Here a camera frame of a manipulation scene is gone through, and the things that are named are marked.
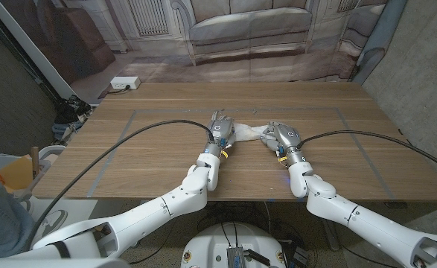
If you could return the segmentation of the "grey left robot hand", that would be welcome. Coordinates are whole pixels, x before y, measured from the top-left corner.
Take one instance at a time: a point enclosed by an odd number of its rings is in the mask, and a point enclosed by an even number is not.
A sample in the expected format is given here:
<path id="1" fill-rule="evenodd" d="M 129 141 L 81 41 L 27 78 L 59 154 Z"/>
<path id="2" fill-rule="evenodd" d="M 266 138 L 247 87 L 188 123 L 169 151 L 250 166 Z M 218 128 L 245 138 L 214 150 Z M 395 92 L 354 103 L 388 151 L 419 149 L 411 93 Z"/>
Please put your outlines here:
<path id="1" fill-rule="evenodd" d="M 221 111 L 214 111 L 208 128 L 213 140 L 205 146 L 204 153 L 210 153 L 220 158 L 221 152 L 230 148 L 236 141 L 234 119 L 224 115 Z"/>

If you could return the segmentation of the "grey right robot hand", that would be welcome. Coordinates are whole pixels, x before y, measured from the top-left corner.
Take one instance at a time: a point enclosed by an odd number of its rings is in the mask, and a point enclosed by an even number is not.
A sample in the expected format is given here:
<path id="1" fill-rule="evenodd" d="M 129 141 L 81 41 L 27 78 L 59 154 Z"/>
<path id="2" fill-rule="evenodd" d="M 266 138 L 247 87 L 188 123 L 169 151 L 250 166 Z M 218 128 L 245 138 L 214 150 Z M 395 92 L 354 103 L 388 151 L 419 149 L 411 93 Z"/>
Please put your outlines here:
<path id="1" fill-rule="evenodd" d="M 260 140 L 271 150 L 274 151 L 278 160 L 290 167 L 298 162 L 305 162 L 306 158 L 298 148 L 301 142 L 298 131 L 284 123 L 271 121 L 264 129 Z"/>

